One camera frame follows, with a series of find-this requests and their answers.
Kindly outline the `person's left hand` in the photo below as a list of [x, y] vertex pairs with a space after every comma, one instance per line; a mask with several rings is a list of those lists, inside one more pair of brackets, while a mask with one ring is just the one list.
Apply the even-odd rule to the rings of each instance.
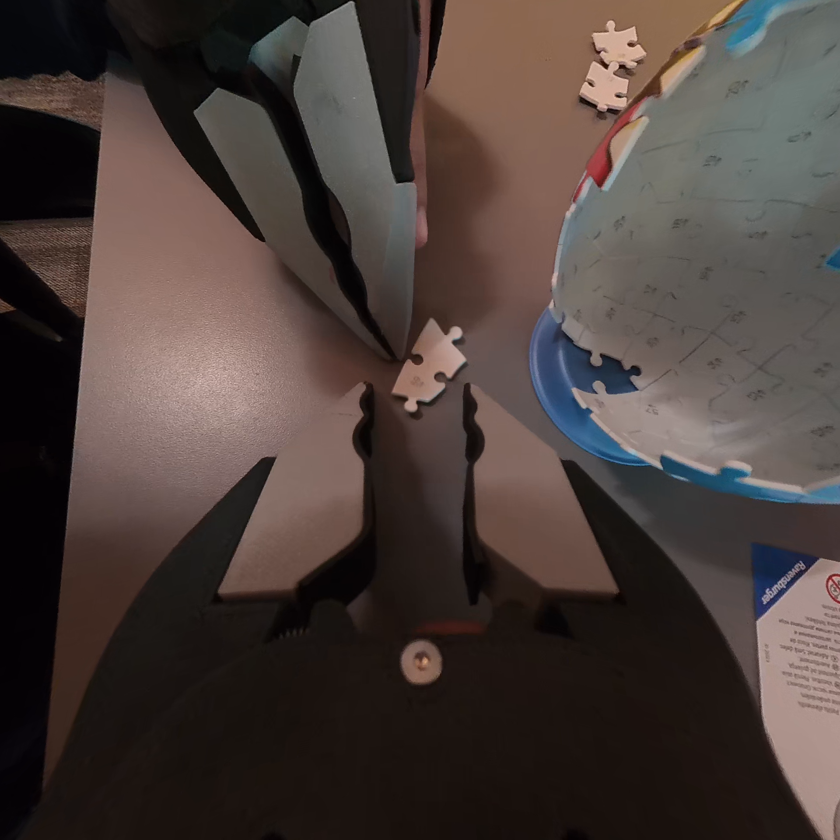
[[424, 247], [428, 238], [424, 97], [428, 82], [434, 71], [443, 29], [445, 8], [446, 1], [416, 1], [418, 62], [410, 141], [416, 186], [416, 249]]

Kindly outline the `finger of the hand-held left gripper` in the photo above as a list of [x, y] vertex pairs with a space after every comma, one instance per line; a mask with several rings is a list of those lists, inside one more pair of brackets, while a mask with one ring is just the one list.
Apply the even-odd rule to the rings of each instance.
[[293, 90], [320, 175], [343, 210], [367, 310], [400, 360], [413, 310], [417, 190], [394, 179], [354, 2], [309, 26]]
[[194, 115], [266, 244], [367, 347], [388, 359], [342, 293], [329, 258], [310, 230], [298, 179], [268, 112], [218, 88]]

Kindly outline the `blue cartoon puzzle ball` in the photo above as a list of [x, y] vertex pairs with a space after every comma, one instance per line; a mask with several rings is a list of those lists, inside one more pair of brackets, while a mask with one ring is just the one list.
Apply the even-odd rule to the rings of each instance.
[[838, 504], [838, 2], [732, 2], [595, 152], [549, 313], [602, 374], [584, 425], [632, 464]]

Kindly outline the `single white puzzle piece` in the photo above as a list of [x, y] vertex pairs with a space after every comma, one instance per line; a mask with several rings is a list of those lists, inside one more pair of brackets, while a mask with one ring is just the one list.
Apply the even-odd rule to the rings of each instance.
[[411, 352], [420, 361], [408, 359], [392, 388], [392, 394], [404, 400], [406, 413], [414, 415], [422, 405], [432, 403], [444, 392], [446, 384], [438, 376], [450, 382], [467, 365], [467, 358], [458, 346], [463, 338], [458, 326], [444, 331], [433, 318], [427, 321]]

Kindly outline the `person's dark clothing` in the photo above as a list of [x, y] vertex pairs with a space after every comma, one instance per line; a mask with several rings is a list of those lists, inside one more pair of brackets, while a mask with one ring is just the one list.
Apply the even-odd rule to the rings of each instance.
[[84, 321], [2, 246], [1, 834], [40, 797]]

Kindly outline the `white printed leaflet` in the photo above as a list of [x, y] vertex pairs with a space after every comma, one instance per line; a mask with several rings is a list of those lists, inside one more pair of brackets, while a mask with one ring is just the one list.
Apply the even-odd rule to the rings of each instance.
[[755, 543], [763, 724], [821, 838], [839, 838], [839, 562]]

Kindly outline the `blue plastic ball stand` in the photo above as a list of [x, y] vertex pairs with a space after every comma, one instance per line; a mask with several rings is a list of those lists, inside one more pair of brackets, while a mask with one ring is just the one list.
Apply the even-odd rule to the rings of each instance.
[[595, 382], [603, 383], [608, 394], [634, 393], [637, 388], [632, 378], [641, 372], [637, 366], [626, 369], [621, 361], [609, 356], [602, 357], [602, 364], [594, 365], [591, 353], [569, 338], [547, 308], [532, 333], [529, 367], [543, 410], [571, 442], [618, 465], [648, 465], [594, 423], [590, 410], [581, 406], [573, 394], [574, 389], [594, 393]]

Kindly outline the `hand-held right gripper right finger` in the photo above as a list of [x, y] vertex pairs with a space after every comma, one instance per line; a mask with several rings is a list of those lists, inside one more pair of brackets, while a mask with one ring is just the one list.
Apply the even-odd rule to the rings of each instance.
[[471, 604], [619, 593], [557, 452], [477, 385], [463, 392], [463, 568]]

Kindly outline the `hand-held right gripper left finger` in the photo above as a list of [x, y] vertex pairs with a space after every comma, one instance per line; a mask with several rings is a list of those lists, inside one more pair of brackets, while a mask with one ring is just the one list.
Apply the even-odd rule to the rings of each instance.
[[375, 571], [374, 398], [351, 388], [280, 449], [217, 591], [225, 602], [350, 604]]

